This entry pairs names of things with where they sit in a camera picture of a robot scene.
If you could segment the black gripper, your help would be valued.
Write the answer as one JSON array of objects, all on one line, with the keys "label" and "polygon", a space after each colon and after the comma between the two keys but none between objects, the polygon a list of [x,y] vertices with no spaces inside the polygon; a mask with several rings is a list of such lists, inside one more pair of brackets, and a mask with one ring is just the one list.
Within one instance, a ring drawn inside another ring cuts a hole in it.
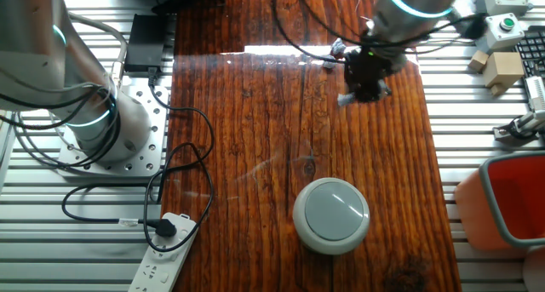
[{"label": "black gripper", "polygon": [[376,102],[392,94],[383,78],[394,74],[393,63],[373,53],[368,47],[357,47],[344,54],[346,92],[353,94],[363,87],[363,102]]}]

